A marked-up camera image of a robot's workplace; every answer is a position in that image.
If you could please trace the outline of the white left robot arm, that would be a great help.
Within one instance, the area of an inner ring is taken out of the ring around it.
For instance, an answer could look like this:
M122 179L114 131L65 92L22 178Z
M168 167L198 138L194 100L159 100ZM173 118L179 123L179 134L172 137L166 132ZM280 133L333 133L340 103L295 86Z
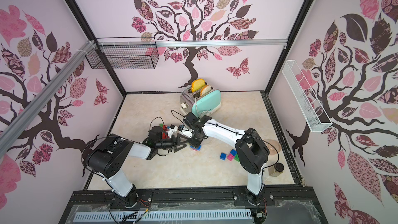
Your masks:
M138 202L136 187L126 177L122 166L127 157L144 160L154 158L159 150L178 152L187 146L188 137L177 134L164 138L163 133L150 134L143 142L138 143L111 134L102 138L102 142L89 151L82 163L85 168L102 177L120 201L127 207Z

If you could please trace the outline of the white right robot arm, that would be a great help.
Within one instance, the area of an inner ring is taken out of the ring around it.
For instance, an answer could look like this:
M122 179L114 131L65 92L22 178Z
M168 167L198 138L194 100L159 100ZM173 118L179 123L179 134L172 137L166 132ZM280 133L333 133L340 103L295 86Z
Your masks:
M240 165L248 173L246 199L252 205L259 205L263 201L263 170L270 151L257 131L253 128L235 129L207 115L199 118L193 113L186 114L183 123L189 129L185 135L188 143L194 148L198 148L206 138L215 138L236 150Z

